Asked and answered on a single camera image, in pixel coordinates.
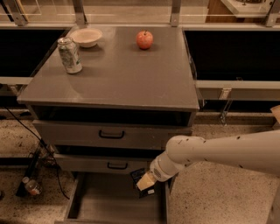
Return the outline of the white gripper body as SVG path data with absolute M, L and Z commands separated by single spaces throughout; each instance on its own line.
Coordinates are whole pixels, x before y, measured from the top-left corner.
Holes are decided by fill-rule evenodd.
M 150 163 L 150 172 L 156 181 L 165 182 L 177 175 L 185 166 L 172 161 L 166 152 L 161 153 Z

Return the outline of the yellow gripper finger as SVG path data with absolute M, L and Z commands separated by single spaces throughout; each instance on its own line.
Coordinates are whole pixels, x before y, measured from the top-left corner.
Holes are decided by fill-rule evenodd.
M 150 171 L 147 171 L 136 183 L 136 186 L 140 191 L 143 191 L 154 186 L 156 181 L 157 180 L 154 178 L 153 174 Z

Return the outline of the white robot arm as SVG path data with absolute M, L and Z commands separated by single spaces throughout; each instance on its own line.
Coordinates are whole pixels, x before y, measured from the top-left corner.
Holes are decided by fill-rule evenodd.
M 171 224 L 279 224 L 280 131 L 174 136 L 137 182 L 170 180 Z

